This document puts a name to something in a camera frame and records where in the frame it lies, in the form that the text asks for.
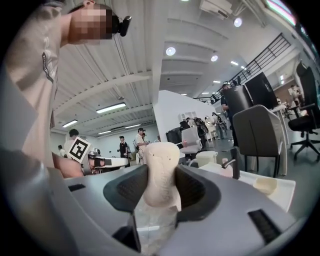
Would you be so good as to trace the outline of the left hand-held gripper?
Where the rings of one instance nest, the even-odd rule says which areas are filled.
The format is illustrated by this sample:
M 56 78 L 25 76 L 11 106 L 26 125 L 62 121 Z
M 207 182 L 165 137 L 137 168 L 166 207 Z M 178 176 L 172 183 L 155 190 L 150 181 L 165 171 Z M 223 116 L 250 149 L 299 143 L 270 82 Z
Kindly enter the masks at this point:
M 88 141 L 77 136 L 67 143 L 66 156 L 80 165 L 83 175 L 97 175 L 103 172 L 102 168 L 99 166 L 101 160 L 98 159 L 101 155 Z M 106 168 L 120 168 L 125 167 L 128 164 L 129 160 L 123 157 L 106 157 L 104 159 L 104 167 Z

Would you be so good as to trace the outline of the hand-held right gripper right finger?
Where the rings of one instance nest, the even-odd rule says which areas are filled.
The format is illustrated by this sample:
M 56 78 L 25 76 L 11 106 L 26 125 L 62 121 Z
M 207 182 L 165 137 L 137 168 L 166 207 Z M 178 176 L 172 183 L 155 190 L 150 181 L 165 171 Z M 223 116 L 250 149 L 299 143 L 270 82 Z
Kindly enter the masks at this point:
M 162 256 L 276 256 L 305 224 L 230 177 L 179 165 L 175 181 L 182 209 Z

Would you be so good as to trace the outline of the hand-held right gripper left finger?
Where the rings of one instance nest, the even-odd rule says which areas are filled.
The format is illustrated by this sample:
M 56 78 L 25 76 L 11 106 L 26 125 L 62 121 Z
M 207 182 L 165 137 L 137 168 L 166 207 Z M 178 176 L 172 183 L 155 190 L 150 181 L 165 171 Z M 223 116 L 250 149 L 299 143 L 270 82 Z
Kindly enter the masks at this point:
M 148 183 L 146 165 L 74 178 L 53 168 L 48 173 L 53 200 L 76 244 L 74 256 L 141 254 L 134 211 Z

